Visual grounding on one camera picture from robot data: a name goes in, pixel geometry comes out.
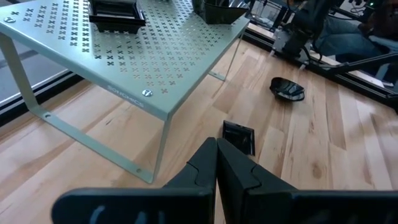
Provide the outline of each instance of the perforated metal shelf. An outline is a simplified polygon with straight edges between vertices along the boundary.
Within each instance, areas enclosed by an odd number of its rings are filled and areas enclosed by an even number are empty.
[[[0,32],[167,119],[247,26],[207,25],[190,0],[140,1],[147,26],[138,34],[99,33],[84,0],[42,0],[0,8]],[[15,19],[13,23],[5,17]],[[145,97],[143,90],[153,95]]]

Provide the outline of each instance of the black object on floor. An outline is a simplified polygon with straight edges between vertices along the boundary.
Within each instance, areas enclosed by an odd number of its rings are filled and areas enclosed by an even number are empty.
[[[192,0],[192,6],[207,24],[232,24],[249,10],[243,0]]]
[[[224,121],[223,139],[229,141],[245,155],[256,155],[254,130],[251,128]]]
[[[225,139],[208,138],[162,189],[77,189],[54,224],[214,223],[216,179],[226,224],[398,223],[394,191],[297,190]]]
[[[280,100],[302,101],[305,98],[302,86],[281,77],[273,78],[269,89]]]
[[[144,13],[136,0],[90,0],[90,6],[89,20],[100,32],[137,34],[138,29],[146,25]]]

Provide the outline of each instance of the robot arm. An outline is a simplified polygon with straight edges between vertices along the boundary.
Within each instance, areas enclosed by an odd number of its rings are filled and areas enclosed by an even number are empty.
[[[309,50],[309,40],[316,39],[323,29],[323,21],[328,16],[329,10],[337,5],[338,0],[310,0],[301,10],[297,11],[282,34],[284,44],[277,44],[282,47],[284,53],[293,57],[300,57],[304,48]]]

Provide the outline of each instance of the black tray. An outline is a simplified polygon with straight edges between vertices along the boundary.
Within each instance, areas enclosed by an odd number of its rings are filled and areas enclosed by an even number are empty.
[[[302,86],[281,77],[273,78],[269,89],[280,100],[302,101],[305,98]]]
[[[192,0],[192,6],[207,24],[232,24],[249,10],[242,0]]]
[[[100,32],[108,30],[136,34],[140,27],[146,25],[138,2],[90,0],[90,6],[89,20]]]
[[[245,155],[256,155],[254,130],[229,121],[224,121],[223,138]]]

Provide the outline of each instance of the bolt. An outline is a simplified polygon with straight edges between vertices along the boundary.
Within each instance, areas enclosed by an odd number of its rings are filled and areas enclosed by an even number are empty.
[[[4,22],[13,23],[13,22],[15,22],[15,19],[13,19],[11,17],[5,17]]]
[[[152,90],[144,90],[142,91],[142,94],[146,97],[150,97],[152,96],[154,93],[152,92]]]

